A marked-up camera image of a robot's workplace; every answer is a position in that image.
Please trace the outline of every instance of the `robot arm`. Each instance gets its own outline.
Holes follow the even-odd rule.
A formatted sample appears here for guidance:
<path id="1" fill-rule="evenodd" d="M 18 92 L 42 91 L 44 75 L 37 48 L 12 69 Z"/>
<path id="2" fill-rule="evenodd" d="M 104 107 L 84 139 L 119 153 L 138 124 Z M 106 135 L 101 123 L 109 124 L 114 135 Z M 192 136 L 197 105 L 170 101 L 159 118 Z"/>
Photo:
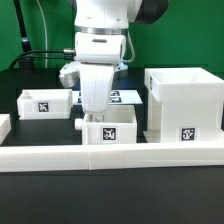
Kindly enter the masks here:
<path id="1" fill-rule="evenodd" d="M 82 106 L 101 121 L 113 75 L 126 50 L 129 22 L 152 23 L 169 0 L 69 0 L 77 10 L 76 60 L 80 63 Z"/>

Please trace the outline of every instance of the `small white box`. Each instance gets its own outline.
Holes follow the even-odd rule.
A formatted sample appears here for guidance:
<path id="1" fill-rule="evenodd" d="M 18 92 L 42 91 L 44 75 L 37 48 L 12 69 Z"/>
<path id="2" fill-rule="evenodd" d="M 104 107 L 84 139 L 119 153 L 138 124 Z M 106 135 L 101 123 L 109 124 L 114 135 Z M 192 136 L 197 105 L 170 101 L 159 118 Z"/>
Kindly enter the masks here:
<path id="1" fill-rule="evenodd" d="M 0 145 L 11 130 L 10 115 L 0 114 Z"/>
<path id="2" fill-rule="evenodd" d="M 109 105 L 103 122 L 92 122 L 85 115 L 83 121 L 76 120 L 82 130 L 82 144 L 134 144 L 137 139 L 137 121 L 134 106 Z"/>
<path id="3" fill-rule="evenodd" d="M 146 69 L 149 142 L 220 138 L 224 81 L 201 68 Z"/>
<path id="4" fill-rule="evenodd" d="M 72 90 L 23 90 L 17 106 L 20 120 L 67 119 L 72 108 Z"/>

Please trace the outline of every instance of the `black tabletop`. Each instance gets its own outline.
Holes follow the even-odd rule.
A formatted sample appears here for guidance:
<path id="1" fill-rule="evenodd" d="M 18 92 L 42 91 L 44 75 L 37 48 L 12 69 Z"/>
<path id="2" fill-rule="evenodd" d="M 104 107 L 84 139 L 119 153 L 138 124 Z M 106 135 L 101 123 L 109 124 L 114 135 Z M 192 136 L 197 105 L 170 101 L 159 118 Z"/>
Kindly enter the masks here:
<path id="1" fill-rule="evenodd" d="M 144 71 L 129 72 L 113 88 L 137 88 L 147 101 Z M 62 88 L 57 71 L 0 73 L 0 113 L 12 119 L 4 146 L 79 144 L 73 120 L 81 110 L 68 120 L 18 120 L 16 99 L 32 88 Z M 0 223 L 223 224 L 223 189 L 222 166 L 0 173 Z"/>

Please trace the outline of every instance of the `large white box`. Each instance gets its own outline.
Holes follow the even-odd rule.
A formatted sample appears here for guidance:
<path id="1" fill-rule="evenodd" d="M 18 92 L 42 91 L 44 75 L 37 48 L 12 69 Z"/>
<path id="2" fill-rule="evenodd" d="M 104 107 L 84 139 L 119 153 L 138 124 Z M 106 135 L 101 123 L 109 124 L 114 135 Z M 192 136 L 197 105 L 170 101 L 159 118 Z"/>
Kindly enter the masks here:
<path id="1" fill-rule="evenodd" d="M 224 81 L 202 68 L 146 69 L 149 142 L 221 136 Z"/>
<path id="2" fill-rule="evenodd" d="M 72 108 L 72 90 L 23 90 L 17 99 L 20 120 L 67 119 Z"/>
<path id="3" fill-rule="evenodd" d="M 103 122 L 93 122 L 89 115 L 76 119 L 82 130 L 82 144 L 134 144 L 137 141 L 137 121 L 134 106 L 109 105 Z"/>
<path id="4" fill-rule="evenodd" d="M 5 140 L 11 130 L 11 122 L 9 114 L 0 114 L 0 145 Z"/>

